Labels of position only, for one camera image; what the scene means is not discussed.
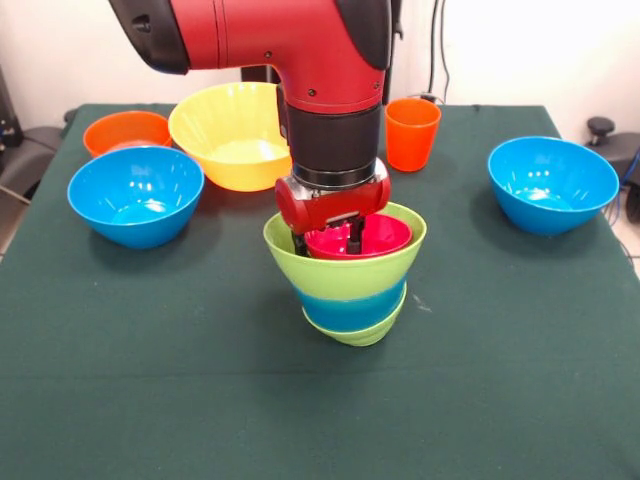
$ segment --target plastic cup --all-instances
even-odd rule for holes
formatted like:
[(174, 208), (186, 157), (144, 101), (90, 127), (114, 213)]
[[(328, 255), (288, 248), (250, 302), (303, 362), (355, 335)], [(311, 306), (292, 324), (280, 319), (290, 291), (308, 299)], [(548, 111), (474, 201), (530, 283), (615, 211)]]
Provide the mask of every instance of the plastic cup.
[(401, 172), (424, 168), (438, 132), (442, 112), (421, 98), (403, 98), (387, 105), (387, 161)]

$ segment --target cup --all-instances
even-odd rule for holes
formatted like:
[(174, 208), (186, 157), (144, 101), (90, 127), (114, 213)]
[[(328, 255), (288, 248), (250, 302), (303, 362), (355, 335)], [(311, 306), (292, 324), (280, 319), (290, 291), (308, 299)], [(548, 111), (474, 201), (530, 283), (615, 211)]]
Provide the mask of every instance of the cup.
[(387, 161), (401, 172), (417, 172), (427, 165), (442, 112), (428, 100), (402, 98), (385, 109)]
[(347, 243), (351, 234), (351, 224), (327, 227), (305, 234), (309, 253), (314, 258), (325, 260), (362, 260), (389, 255), (402, 250), (411, 241), (411, 227), (390, 215), (374, 213), (366, 217), (361, 235), (361, 252), (351, 254)]

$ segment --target black cable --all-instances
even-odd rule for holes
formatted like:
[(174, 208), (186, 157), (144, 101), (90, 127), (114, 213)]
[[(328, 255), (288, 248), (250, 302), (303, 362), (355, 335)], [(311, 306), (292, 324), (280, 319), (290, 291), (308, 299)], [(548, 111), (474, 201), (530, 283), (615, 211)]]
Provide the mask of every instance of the black cable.
[(432, 93), (423, 92), (423, 93), (417, 93), (415, 95), (409, 95), (409, 98), (415, 98), (415, 97), (420, 97), (421, 99), (427, 100), (431, 103), (436, 103), (436, 100), (437, 100), (444, 105), (444, 100)]
[(444, 7), (447, 4), (447, 0), (442, 0), (442, 8), (440, 9), (440, 56), (442, 57), (442, 66), (444, 67), (444, 73), (447, 77), (447, 81), (444, 84), (444, 94), (442, 95), (443, 103), (447, 103), (447, 92), (449, 91), (449, 82), (451, 81), (451, 75), (449, 74), (449, 67), (447, 67), (447, 56), (444, 53)]
[(48, 148), (48, 149), (49, 149), (49, 150), (51, 150), (53, 153), (55, 153), (55, 152), (57, 152), (57, 151), (58, 151), (58, 149), (57, 149), (57, 148), (52, 147), (52, 146), (51, 146), (51, 145), (49, 145), (48, 143), (41, 142), (40, 140), (37, 140), (37, 139), (35, 139), (35, 138), (33, 138), (33, 137), (29, 137), (28, 135), (25, 135), (25, 136), (24, 136), (24, 139), (25, 139), (25, 140), (29, 140), (30, 142), (33, 142), (33, 143), (37, 143), (37, 144), (38, 144), (38, 145), (40, 145), (41, 147)]
[(622, 247), (622, 252), (624, 253), (624, 256), (627, 257), (627, 260), (633, 266), (633, 259), (631, 258), (631, 253), (629, 253), (629, 249), (624, 243), (622, 243), (621, 240), (618, 240), (618, 242), (620, 243), (620, 247)]
[(613, 206), (615, 205), (616, 200), (617, 200), (617, 196), (614, 197), (613, 200), (609, 202), (607, 206), (604, 207), (604, 209), (602, 210), (602, 214), (604, 215), (604, 218), (607, 220), (607, 223), (609, 224), (609, 226), (611, 226), (611, 219), (613, 218)]
[(607, 212), (607, 213), (606, 213), (606, 214), (607, 214), (607, 223), (608, 223), (608, 224), (609, 224), (609, 226), (611, 226), (611, 227), (613, 226), (613, 223), (612, 223), (612, 221), (613, 221), (613, 216), (614, 216), (614, 214), (615, 214), (615, 212), (616, 212), (616, 208), (615, 208), (615, 207), (616, 207), (616, 205), (617, 205), (617, 203), (618, 203), (618, 199), (619, 199), (619, 198), (620, 198), (620, 193), (618, 193), (618, 194), (613, 198), (613, 200), (611, 201), (611, 203), (610, 203), (609, 205), (607, 205), (607, 208), (606, 208), (606, 210), (605, 210), (605, 211)]
[(435, 57), (436, 57), (436, 20), (438, 18), (438, 2), (433, 0), (433, 14), (431, 15), (431, 70), (429, 73), (429, 92), (433, 92), (433, 80), (435, 77)]

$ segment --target pink bowl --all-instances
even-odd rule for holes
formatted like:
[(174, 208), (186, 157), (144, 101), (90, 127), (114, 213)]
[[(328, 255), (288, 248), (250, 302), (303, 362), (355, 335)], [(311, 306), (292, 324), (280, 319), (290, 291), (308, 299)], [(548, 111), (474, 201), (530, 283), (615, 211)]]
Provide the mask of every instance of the pink bowl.
[(350, 225), (315, 230), (305, 235), (309, 253), (324, 260), (356, 260), (380, 257), (406, 247), (411, 242), (411, 228), (397, 218), (374, 213), (366, 219), (362, 232), (362, 253), (347, 252)]

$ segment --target plastic bowl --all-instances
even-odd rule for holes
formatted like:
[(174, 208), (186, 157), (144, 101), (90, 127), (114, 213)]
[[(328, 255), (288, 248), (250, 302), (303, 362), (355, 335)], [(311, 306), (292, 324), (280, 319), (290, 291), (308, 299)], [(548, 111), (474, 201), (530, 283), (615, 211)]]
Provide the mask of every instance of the plastic bowl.
[(618, 176), (603, 157), (557, 138), (505, 142), (491, 153), (488, 169), (507, 217), (538, 235), (558, 235), (585, 224), (619, 189)]
[(270, 83), (211, 87), (173, 110), (169, 130), (213, 183), (239, 192), (267, 190), (291, 172), (276, 98)]
[(296, 255), (282, 215), (265, 224), (264, 238), (276, 263), (293, 285), (305, 315), (320, 331), (348, 338), (388, 320), (396, 309), (399, 313), (407, 273), (424, 242), (427, 225), (416, 212), (394, 203), (380, 213), (409, 225), (411, 241), (389, 255), (350, 261)]
[(175, 238), (204, 187), (200, 166), (177, 150), (132, 147), (92, 160), (71, 179), (69, 204), (104, 237), (146, 249)]
[(362, 231), (362, 253), (348, 254), (350, 224), (308, 232), (305, 235), (309, 253), (326, 260), (357, 260), (374, 258), (401, 250), (411, 241), (409, 225), (389, 215), (379, 213), (366, 218)]
[(102, 117), (87, 128), (84, 146), (92, 157), (144, 145), (171, 146), (169, 122), (153, 112), (129, 111)]
[(407, 296), (407, 284), (404, 284), (404, 288), (402, 290), (402, 297), (400, 298), (400, 302), (398, 306), (389, 314), (387, 318), (382, 320), (380, 323), (374, 325), (373, 327), (366, 328), (364, 330), (358, 330), (355, 332), (338, 332), (333, 330), (327, 330), (326, 328), (322, 328), (316, 325), (311, 317), (306, 312), (306, 310), (302, 310), (307, 321), (313, 326), (316, 330), (321, 333), (324, 333), (328, 337), (331, 337), (337, 340), (340, 343), (344, 343), (346, 345), (351, 345), (352, 347), (368, 347), (375, 343), (378, 343), (382, 340), (387, 333), (391, 330), (393, 325), (396, 323), (396, 319), (402, 310), (402, 306), (404, 305), (405, 298)]

